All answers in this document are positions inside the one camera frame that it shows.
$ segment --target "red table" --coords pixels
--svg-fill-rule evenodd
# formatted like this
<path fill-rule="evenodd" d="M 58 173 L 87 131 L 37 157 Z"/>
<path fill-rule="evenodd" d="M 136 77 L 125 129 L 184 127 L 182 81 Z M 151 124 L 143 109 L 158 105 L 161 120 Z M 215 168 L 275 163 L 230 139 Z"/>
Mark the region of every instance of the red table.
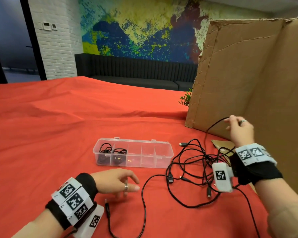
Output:
<path fill-rule="evenodd" d="M 180 91 L 139 88 L 86 77 L 0 84 L 0 237 L 11 237 L 43 211 L 50 195 L 69 177 L 108 169 L 92 152 L 101 137 L 168 141 L 175 154 L 180 142 L 205 133 L 184 126 L 187 107 Z M 208 153 L 216 153 L 209 136 Z M 131 168 L 140 186 L 164 169 Z M 200 163 L 188 171 L 202 174 Z M 179 168 L 173 175 L 181 174 Z M 206 187 L 184 181 L 171 185 L 188 205 L 208 200 Z M 267 212 L 250 186 L 248 196 L 261 237 L 269 237 Z M 104 205 L 105 197 L 96 196 Z M 143 237 L 257 237 L 246 199 L 238 191 L 214 203 L 187 209 L 169 194 L 165 178 L 155 177 L 144 190 L 147 224 Z M 119 237 L 136 237 L 143 225 L 141 194 L 111 203 L 111 227 Z M 103 216 L 93 237 L 110 237 Z"/>

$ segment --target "silver ring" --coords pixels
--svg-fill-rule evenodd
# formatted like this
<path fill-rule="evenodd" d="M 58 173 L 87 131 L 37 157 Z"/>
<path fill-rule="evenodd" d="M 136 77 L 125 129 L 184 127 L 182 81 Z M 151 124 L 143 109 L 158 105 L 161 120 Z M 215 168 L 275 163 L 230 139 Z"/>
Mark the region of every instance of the silver ring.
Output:
<path fill-rule="evenodd" d="M 238 125 L 241 126 L 242 122 L 247 121 L 246 119 L 242 119 L 241 121 L 238 122 Z"/>

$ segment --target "hand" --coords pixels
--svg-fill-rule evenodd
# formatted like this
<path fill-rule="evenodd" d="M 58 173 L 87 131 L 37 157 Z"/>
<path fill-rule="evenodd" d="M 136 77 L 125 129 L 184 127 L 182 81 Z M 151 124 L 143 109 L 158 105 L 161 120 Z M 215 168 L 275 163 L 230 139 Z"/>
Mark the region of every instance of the hand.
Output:
<path fill-rule="evenodd" d="M 96 183 L 96 188 L 101 194 L 139 191 L 139 186 L 135 184 L 128 184 L 128 177 L 130 177 L 136 184 L 139 184 L 138 177 L 127 169 L 109 169 L 91 174 Z M 128 184 L 128 189 L 125 191 L 125 184 Z"/>
<path fill-rule="evenodd" d="M 254 126 L 248 121 L 242 122 L 241 126 L 238 125 L 238 122 L 243 119 L 243 117 L 231 115 L 228 119 L 224 120 L 230 124 L 226 129 L 231 131 L 231 140 L 236 148 L 255 143 Z"/>

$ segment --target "plastic organizer box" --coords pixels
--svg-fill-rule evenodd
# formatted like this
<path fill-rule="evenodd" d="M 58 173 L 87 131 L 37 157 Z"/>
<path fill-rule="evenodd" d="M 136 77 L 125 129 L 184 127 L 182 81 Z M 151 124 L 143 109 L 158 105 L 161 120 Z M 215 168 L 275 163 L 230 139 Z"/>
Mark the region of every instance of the plastic organizer box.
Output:
<path fill-rule="evenodd" d="M 167 168 L 173 157 L 169 142 L 101 138 L 93 148 L 96 163 L 107 166 Z"/>

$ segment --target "colorful mural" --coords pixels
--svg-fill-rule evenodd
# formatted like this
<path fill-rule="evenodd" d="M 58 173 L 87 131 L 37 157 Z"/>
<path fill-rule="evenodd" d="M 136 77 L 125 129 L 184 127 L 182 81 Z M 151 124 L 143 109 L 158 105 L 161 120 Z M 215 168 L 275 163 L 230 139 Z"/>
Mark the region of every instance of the colorful mural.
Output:
<path fill-rule="evenodd" d="M 209 19 L 267 14 L 203 0 L 79 0 L 85 53 L 197 63 Z"/>

